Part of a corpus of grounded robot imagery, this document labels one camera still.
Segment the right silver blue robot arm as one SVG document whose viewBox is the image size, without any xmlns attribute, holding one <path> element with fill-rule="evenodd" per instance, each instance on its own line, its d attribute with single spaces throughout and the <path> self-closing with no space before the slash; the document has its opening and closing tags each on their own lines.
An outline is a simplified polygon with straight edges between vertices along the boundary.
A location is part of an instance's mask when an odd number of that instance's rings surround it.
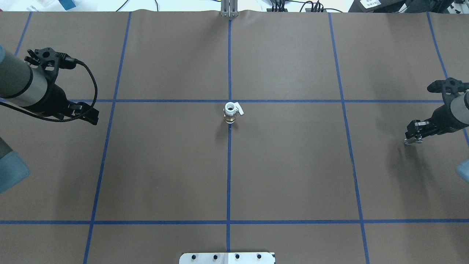
<svg viewBox="0 0 469 264">
<path fill-rule="evenodd" d="M 464 136 L 464 145 L 468 146 L 468 93 L 443 92 L 442 106 L 424 120 L 414 119 L 406 127 L 404 144 L 422 143 L 424 138 L 436 135 L 456 134 Z"/>
</svg>

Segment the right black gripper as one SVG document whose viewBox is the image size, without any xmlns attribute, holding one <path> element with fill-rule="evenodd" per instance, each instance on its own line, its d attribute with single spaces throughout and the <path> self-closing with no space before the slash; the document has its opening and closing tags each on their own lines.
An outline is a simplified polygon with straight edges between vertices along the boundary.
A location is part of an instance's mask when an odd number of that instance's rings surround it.
<svg viewBox="0 0 469 264">
<path fill-rule="evenodd" d="M 405 141 L 417 141 L 432 135 L 441 135 L 458 131 L 458 123 L 454 116 L 447 111 L 446 106 L 440 106 L 432 113 L 429 121 L 412 120 L 405 132 Z"/>
</svg>

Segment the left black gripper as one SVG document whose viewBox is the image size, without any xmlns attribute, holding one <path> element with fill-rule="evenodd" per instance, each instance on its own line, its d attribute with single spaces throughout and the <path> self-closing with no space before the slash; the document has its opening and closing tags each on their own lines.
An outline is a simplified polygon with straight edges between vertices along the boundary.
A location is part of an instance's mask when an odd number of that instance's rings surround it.
<svg viewBox="0 0 469 264">
<path fill-rule="evenodd" d="M 99 121 L 99 110 L 92 110 L 87 103 L 70 103 L 62 88 L 48 85 L 45 95 L 34 104 L 34 113 L 41 117 L 55 117 L 63 119 L 79 117 L 92 125 Z"/>
</svg>

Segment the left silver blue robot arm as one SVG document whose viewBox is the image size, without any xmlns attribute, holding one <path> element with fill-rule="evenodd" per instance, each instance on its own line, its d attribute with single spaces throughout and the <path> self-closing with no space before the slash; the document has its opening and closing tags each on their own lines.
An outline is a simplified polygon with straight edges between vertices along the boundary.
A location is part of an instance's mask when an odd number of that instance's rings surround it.
<svg viewBox="0 0 469 264">
<path fill-rule="evenodd" d="M 1 47 L 0 61 L 2 106 L 44 121 L 70 122 L 81 119 L 97 125 L 97 82 L 83 61 L 50 47 L 29 49 L 28 55 L 22 60 Z M 93 82 L 91 104 L 70 101 L 64 90 L 56 84 L 60 69 L 72 70 L 77 65 L 87 70 Z"/>
</svg>

